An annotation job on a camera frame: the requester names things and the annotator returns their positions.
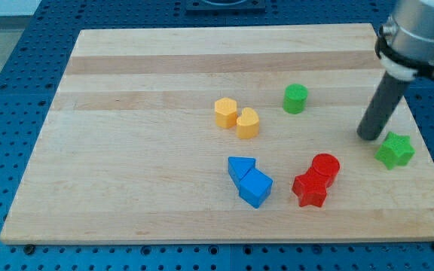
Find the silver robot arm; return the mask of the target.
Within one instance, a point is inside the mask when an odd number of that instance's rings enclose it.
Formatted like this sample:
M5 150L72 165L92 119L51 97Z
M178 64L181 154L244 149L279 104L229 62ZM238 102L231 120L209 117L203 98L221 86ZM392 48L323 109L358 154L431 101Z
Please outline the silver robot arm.
M379 28L375 52L388 75L434 81L434 0L400 0Z

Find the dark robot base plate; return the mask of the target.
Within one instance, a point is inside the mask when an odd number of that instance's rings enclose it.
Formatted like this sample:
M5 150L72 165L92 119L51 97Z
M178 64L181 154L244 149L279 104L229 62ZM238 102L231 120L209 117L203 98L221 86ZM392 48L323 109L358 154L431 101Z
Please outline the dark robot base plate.
M184 0L187 13L265 11L265 0Z

